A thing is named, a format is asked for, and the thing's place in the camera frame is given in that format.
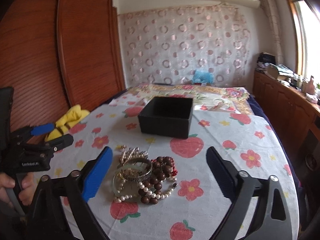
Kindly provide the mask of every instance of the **floral bedspread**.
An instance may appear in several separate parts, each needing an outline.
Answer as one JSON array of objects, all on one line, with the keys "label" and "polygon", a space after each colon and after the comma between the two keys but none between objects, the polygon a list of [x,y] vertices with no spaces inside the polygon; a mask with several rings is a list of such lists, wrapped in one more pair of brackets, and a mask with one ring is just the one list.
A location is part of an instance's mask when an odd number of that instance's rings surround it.
[{"label": "floral bedspread", "polygon": [[[185,140],[142,134],[138,113],[142,106],[103,105],[69,130],[73,145],[56,152],[51,169],[35,174],[51,178],[67,176],[95,159],[105,146],[113,150],[114,160],[97,195],[88,204],[111,240],[198,240],[209,239],[225,216],[231,201],[225,198],[206,163],[206,152],[214,146],[221,157],[237,170],[251,176],[279,178],[292,222],[292,239],[297,239],[299,212],[291,171],[279,141],[268,123],[255,115],[193,111],[189,138]],[[120,146],[139,147],[150,159],[174,158],[178,187],[157,205],[137,202],[113,202],[111,180],[119,164]],[[163,189],[170,183],[164,181]],[[124,194],[134,194],[135,184],[127,182]],[[83,239],[71,214],[68,199],[62,198],[70,228]],[[257,199],[253,198],[236,239],[249,228]]]},{"label": "floral bedspread", "polygon": [[253,114],[245,88],[217,88],[210,86],[180,85],[163,86],[142,84],[130,88],[111,106],[145,105],[154,96],[193,98],[194,110]]}]

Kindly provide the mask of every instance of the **hand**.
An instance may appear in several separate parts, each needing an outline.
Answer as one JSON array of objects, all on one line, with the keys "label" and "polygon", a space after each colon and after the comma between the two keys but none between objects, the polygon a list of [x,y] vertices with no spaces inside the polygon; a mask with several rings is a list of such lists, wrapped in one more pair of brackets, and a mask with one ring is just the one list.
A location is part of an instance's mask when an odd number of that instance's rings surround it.
[{"label": "hand", "polygon": [[[19,199],[23,205],[28,206],[31,204],[35,192],[35,184],[32,172],[27,173],[22,180],[21,185],[23,190],[19,193]],[[7,203],[10,207],[13,207],[13,205],[7,195],[7,192],[5,191],[5,188],[14,188],[14,186],[14,179],[10,178],[5,173],[0,173],[0,200]]]}]

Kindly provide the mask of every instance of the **black box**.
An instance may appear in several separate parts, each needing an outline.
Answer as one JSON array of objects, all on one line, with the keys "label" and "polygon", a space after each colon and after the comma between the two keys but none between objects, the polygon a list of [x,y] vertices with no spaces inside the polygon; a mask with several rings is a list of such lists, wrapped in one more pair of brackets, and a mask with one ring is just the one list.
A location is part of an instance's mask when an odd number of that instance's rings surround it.
[{"label": "black box", "polygon": [[187,139],[192,98],[154,97],[138,115],[142,133]]}]

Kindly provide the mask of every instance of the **metal screw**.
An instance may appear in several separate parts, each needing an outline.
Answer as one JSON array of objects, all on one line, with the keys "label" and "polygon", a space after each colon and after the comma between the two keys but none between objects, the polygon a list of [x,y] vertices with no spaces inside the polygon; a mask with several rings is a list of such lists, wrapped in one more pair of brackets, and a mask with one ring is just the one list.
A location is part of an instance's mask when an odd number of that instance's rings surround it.
[{"label": "metal screw", "polygon": [[247,178],[249,174],[246,171],[239,171],[239,175],[243,178]]},{"label": "metal screw", "polygon": [[79,175],[80,175],[80,171],[78,171],[78,170],[75,170],[75,171],[71,172],[71,176],[74,177],[74,178],[78,177]]},{"label": "metal screw", "polygon": [[274,181],[274,182],[277,182],[279,179],[277,178],[277,176],[275,176],[275,175],[271,175],[270,176],[270,179],[272,180],[272,181]]},{"label": "metal screw", "polygon": [[47,181],[49,179],[49,176],[48,175],[43,175],[41,177],[41,181]]}]

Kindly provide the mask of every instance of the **yellow plush toy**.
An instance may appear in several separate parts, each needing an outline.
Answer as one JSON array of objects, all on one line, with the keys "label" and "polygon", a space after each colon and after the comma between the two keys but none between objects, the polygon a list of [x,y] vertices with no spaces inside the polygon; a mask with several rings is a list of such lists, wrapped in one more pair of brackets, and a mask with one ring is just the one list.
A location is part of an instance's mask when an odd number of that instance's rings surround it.
[{"label": "yellow plush toy", "polygon": [[64,135],[88,114],[90,114],[90,112],[88,110],[81,110],[80,105],[71,107],[69,111],[56,122],[56,128],[45,137],[44,141],[50,141]]}]

